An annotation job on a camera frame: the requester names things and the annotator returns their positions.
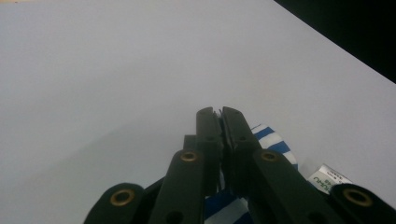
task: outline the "black plastic part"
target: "black plastic part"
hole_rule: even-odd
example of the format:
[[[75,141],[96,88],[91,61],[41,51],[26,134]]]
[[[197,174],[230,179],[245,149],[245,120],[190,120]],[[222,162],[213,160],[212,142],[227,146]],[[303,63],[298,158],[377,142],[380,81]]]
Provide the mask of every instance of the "black plastic part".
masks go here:
[[[142,187],[135,184],[122,183],[108,189],[84,224],[131,224],[143,194]]]
[[[253,153],[250,200],[268,204],[276,223],[345,223],[280,153]]]
[[[227,139],[222,164],[226,187],[245,197],[250,182],[248,164],[251,163],[252,153],[262,146],[240,111],[223,107],[222,125]]]
[[[151,212],[150,224],[202,224],[204,155],[180,150],[173,157]]]
[[[158,193],[160,192],[161,186],[163,185],[163,180],[164,177],[157,180],[157,182],[148,186],[145,189],[143,199],[140,202],[139,208],[134,215],[133,223],[137,223],[137,224],[148,223],[152,208],[154,207]]]
[[[197,112],[195,139],[195,148],[205,155],[205,195],[214,195],[218,190],[223,144],[219,118],[212,107]]]
[[[272,212],[271,207],[265,201],[260,201],[260,203],[256,203],[254,200],[249,200],[247,203],[247,208],[255,224],[277,223],[275,214]]]
[[[332,187],[330,202],[347,223],[396,223],[396,211],[370,190],[353,184]]]
[[[184,135],[183,149],[196,149],[196,135]]]

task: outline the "sticker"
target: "sticker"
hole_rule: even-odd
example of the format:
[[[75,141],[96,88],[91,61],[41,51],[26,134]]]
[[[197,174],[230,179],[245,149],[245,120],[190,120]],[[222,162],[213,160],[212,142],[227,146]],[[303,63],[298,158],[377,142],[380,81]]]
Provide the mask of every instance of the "sticker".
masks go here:
[[[344,175],[336,172],[334,169],[330,168],[326,164],[323,164],[320,169],[314,172],[307,179],[318,190],[329,194],[330,189],[334,185],[338,184],[352,184]]]

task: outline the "white surface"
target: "white surface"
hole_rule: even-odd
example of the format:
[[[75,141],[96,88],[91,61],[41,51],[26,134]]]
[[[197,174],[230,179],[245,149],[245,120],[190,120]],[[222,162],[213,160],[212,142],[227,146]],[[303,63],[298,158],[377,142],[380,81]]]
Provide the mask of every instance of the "white surface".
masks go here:
[[[270,0],[0,5],[0,222],[82,223],[241,110],[396,206],[396,87]]]

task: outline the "dark background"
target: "dark background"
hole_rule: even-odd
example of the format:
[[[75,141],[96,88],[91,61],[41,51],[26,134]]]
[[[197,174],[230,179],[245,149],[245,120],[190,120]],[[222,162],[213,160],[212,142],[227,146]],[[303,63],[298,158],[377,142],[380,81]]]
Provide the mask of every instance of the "dark background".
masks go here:
[[[382,76],[396,83],[396,8],[381,0],[276,0]]]

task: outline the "striped cloth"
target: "striped cloth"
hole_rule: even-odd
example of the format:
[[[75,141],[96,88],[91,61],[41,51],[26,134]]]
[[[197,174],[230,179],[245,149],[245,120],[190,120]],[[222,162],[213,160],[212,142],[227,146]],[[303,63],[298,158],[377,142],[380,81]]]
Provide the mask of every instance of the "striped cloth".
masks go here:
[[[297,169],[297,160],[279,134],[270,127],[258,125],[251,129],[262,148],[282,153]],[[248,202],[237,198],[228,190],[222,190],[205,200],[205,224],[253,224],[248,212]]]

